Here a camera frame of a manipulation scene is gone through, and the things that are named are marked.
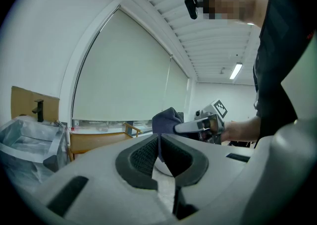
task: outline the black mesh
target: black mesh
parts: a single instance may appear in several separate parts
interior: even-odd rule
[[[132,153],[130,163],[139,172],[152,177],[153,166],[157,157],[158,141],[152,140]]]
[[[140,189],[157,190],[158,183],[152,179],[154,163],[158,157],[158,135],[120,152],[115,160],[119,175],[131,186]]]

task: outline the black slot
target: black slot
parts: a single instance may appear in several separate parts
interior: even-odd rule
[[[173,214],[181,220],[198,211],[195,206],[186,203],[181,188],[198,183],[209,162],[202,152],[174,139],[172,135],[162,134],[160,144],[165,164],[175,177]]]
[[[245,163],[247,163],[250,159],[250,157],[248,157],[248,156],[242,156],[242,155],[237,155],[237,154],[233,154],[233,153],[230,153],[226,157],[231,158],[231,159],[235,159],[235,160],[238,160],[241,162],[245,162]]]
[[[73,178],[47,205],[47,208],[59,216],[64,216],[68,208],[82,191],[88,178],[77,176]]]

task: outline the cardboard box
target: cardboard box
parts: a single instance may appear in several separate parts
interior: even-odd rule
[[[21,114],[37,118],[32,109],[37,107],[35,100],[43,99],[44,120],[54,122],[58,119],[59,98],[42,95],[23,88],[13,86],[11,89],[11,118]]]

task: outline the ceiling light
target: ceiling light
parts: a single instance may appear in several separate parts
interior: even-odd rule
[[[237,74],[241,70],[241,67],[242,67],[242,63],[237,63],[236,64],[236,67],[234,68],[234,70],[233,70],[233,72],[232,72],[232,74],[230,76],[230,80],[233,80],[237,76]]]

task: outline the hand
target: hand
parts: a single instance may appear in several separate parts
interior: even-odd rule
[[[232,135],[234,133],[234,124],[231,122],[225,122],[224,123],[224,131],[221,134],[221,142],[224,141],[231,141]]]
[[[225,122],[221,141],[256,141],[260,134],[261,119],[255,116],[244,122]]]

